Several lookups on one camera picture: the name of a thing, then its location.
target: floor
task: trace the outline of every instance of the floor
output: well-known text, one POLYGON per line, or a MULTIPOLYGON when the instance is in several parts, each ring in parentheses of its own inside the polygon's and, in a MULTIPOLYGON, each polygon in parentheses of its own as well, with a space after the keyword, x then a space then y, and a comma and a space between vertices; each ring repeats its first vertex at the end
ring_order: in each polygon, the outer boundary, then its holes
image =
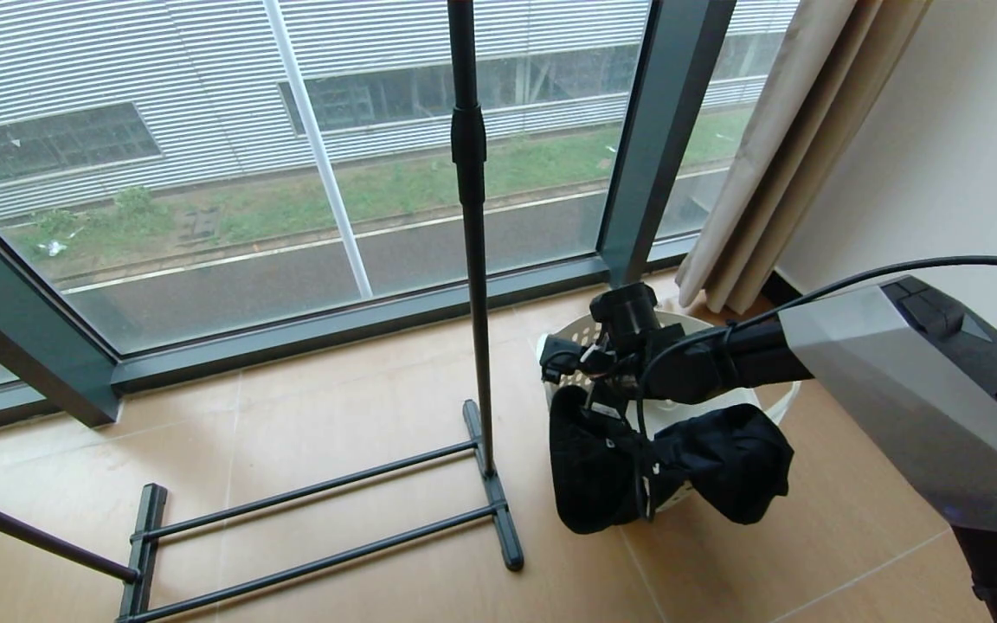
MULTIPOLYGON (((673 295, 670 275, 649 283, 673 295)), ((471 524, 178 620, 989 620, 944 521, 813 382, 783 421, 796 451, 790 497, 759 524, 730 523, 692 497, 653 524, 571 535, 553 508, 533 350, 542 331, 585 314, 598 289, 492 314, 496 460, 526 552, 521 573, 503 567, 488 522, 471 524)), ((67 417, 1 430, 0 509, 125 561, 147 482, 170 489, 166 521, 187 519, 463 440, 460 403, 471 395, 467 322, 135 395, 104 430, 67 417)), ((454 460, 230 522, 164 545, 152 603, 485 503, 474 461, 454 460)), ((0 622, 113 620, 120 595, 118 581, 0 536, 0 622)))

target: white wall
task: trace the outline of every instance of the white wall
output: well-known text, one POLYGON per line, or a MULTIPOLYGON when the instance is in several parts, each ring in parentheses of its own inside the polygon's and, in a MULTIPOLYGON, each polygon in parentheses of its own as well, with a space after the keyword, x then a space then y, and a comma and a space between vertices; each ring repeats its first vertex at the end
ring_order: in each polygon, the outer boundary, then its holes
MULTIPOLYGON (((997 1, 937 0, 778 269, 807 291, 972 253, 997 254, 997 1)), ((918 276, 997 327, 997 268, 918 276)))

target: black baseboard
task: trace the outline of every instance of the black baseboard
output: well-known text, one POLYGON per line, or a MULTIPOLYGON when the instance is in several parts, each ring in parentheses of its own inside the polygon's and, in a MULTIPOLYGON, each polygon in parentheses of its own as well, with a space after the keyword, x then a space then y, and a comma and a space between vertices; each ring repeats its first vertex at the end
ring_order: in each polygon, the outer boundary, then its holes
POLYGON ((772 271, 768 280, 764 281, 764 285, 760 288, 760 294, 765 299, 771 300, 772 304, 776 306, 790 303, 790 301, 802 296, 802 292, 799 292, 798 289, 787 283, 787 280, 781 277, 776 271, 772 271))

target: curtain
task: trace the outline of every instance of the curtain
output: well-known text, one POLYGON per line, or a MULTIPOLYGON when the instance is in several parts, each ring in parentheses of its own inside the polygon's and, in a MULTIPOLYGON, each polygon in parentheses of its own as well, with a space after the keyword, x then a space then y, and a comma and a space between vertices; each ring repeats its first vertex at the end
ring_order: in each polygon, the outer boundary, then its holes
POLYGON ((679 303, 744 312, 859 129, 929 0, 801 0, 723 192, 676 273, 679 303))

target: perforated plastic basket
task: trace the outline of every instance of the perforated plastic basket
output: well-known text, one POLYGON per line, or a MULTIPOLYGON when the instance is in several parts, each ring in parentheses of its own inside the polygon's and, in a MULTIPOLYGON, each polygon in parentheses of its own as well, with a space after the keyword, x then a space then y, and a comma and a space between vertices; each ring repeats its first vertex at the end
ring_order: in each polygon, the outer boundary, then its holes
MULTIPOLYGON (((692 334, 696 331, 707 330, 713 326, 713 324, 705 323, 703 320, 697 318, 692 318, 690 316, 685 316, 682 314, 672 314, 669 311, 656 311, 657 318, 659 318, 660 323, 664 326, 669 326, 669 324, 682 324, 684 327, 684 332, 687 334, 692 334)), ((579 344, 584 344, 584 346, 589 346, 596 339, 598 339, 599 325, 596 323, 590 315, 582 316, 574 322, 566 324, 564 328, 560 331, 555 331, 553 335, 559 337, 573 340, 573 342, 578 342, 579 344)), ((537 344, 537 358, 541 358, 541 350, 544 346, 545 336, 542 336, 537 344)), ((576 372, 574 375, 564 377, 561 386, 564 385, 579 385, 584 387, 587 391, 590 391, 590 385, 592 382, 587 378, 582 372, 576 372)), ((768 407, 764 411, 773 422, 778 425, 783 419, 783 415, 787 413, 788 408, 791 406, 791 402, 794 400, 795 396, 799 394, 800 383, 792 383, 791 389, 780 398, 775 405, 768 407)), ((551 406, 553 401, 553 395, 556 393, 559 387, 556 383, 546 382, 545 386, 545 400, 551 406)), ((698 415, 708 413, 715 409, 721 409, 723 407, 728 407, 730 405, 740 405, 740 403, 747 402, 751 405, 756 405, 762 408, 760 405, 760 400, 756 398, 756 392, 751 389, 733 389, 727 391, 727 393, 718 395, 717 398, 712 398, 706 402, 701 402, 699 405, 681 405, 681 403, 672 402, 672 400, 645 400, 645 425, 648 431, 649 438, 652 438, 654 434, 658 431, 672 425, 678 421, 685 421, 685 419, 695 418, 698 415)), ((629 408, 626 411, 626 418, 629 420, 629 425, 637 429, 637 410, 636 405, 633 402, 629 403, 629 408)), ((676 491, 675 496, 672 496, 665 501, 657 509, 660 512, 664 509, 670 508, 679 502, 679 500, 684 499, 689 496, 690 492, 695 490, 691 486, 690 482, 680 486, 679 490, 676 491)))

